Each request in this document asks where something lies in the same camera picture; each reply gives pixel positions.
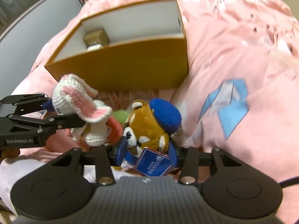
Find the white crochet bunny plush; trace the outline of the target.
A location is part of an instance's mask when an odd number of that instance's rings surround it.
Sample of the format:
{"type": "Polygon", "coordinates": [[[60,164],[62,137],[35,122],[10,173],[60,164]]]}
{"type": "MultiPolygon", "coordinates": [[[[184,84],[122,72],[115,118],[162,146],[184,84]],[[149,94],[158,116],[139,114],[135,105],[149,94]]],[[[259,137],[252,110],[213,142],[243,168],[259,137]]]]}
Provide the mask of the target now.
{"type": "Polygon", "coordinates": [[[107,121],[112,108],[101,100],[96,100],[98,91],[74,74],[64,75],[55,86],[52,104],[59,115],[76,114],[85,124],[71,128],[74,141],[85,142],[90,147],[105,143],[108,139],[107,121]]]}

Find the brown bear plush blue hat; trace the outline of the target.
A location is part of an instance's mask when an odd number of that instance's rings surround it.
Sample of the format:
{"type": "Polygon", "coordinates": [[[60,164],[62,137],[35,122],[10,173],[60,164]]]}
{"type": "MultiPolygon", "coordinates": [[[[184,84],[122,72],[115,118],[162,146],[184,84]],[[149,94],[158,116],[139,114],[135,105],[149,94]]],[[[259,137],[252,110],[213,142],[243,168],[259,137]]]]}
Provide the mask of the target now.
{"type": "Polygon", "coordinates": [[[181,114],[170,102],[155,98],[135,100],[124,124],[128,152],[121,168],[146,176],[163,176],[172,164],[168,157],[171,135],[181,127],[181,114]]]}

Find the small gold box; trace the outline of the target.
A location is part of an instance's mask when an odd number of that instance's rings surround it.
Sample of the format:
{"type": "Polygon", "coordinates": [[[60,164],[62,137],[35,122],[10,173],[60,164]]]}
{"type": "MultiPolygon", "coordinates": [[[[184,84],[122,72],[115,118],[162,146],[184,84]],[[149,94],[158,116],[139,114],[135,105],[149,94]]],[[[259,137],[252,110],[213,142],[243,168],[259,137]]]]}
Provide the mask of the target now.
{"type": "Polygon", "coordinates": [[[87,47],[97,44],[106,47],[110,44],[110,39],[103,28],[86,33],[83,37],[83,41],[87,47]]]}

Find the white box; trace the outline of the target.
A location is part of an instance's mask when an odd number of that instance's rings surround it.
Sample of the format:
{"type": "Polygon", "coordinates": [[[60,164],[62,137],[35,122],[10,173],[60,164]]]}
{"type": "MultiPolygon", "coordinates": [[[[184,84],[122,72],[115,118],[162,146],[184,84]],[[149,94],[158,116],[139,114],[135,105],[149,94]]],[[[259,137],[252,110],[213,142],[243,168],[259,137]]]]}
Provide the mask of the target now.
{"type": "Polygon", "coordinates": [[[96,50],[100,50],[100,49],[103,49],[103,45],[101,45],[100,43],[99,44],[94,44],[94,45],[91,45],[91,46],[87,47],[88,52],[96,51],[96,50]]]}

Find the green pink fluffy pompom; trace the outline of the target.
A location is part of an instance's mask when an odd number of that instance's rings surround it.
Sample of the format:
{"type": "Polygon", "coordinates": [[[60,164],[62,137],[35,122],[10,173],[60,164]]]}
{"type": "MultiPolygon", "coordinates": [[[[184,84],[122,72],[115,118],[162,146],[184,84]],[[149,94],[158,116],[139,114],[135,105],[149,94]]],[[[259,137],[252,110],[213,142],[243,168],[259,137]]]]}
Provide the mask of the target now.
{"type": "Polygon", "coordinates": [[[107,142],[115,145],[123,135],[124,124],[130,113],[126,110],[113,111],[112,116],[107,121],[109,135],[107,142]]]}

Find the pink patterned bed quilt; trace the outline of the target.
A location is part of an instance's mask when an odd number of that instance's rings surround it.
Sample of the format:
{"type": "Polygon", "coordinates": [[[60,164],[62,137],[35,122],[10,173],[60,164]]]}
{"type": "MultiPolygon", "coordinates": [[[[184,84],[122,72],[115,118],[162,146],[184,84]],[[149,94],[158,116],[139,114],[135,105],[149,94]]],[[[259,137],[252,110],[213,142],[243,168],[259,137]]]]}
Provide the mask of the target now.
{"type": "MultiPolygon", "coordinates": [[[[14,94],[52,95],[45,64],[83,18],[142,0],[90,0],[48,41],[14,94]]],[[[189,75],[177,90],[100,93],[111,107],[159,97],[180,111],[175,141],[222,149],[276,181],[298,176],[298,21],[282,0],[177,0],[189,75]]]]}

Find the orange cardboard storage box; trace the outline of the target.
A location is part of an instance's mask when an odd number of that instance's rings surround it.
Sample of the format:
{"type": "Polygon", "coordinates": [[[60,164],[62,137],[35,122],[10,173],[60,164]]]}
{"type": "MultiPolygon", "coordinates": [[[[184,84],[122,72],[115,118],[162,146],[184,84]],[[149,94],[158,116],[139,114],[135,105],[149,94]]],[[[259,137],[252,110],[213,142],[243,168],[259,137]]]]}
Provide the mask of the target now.
{"type": "Polygon", "coordinates": [[[82,19],[54,51],[45,69],[56,80],[75,74],[100,92],[180,86],[189,64],[177,0],[136,1],[82,19]],[[101,28],[110,44],[88,52],[83,37],[101,28]]]}

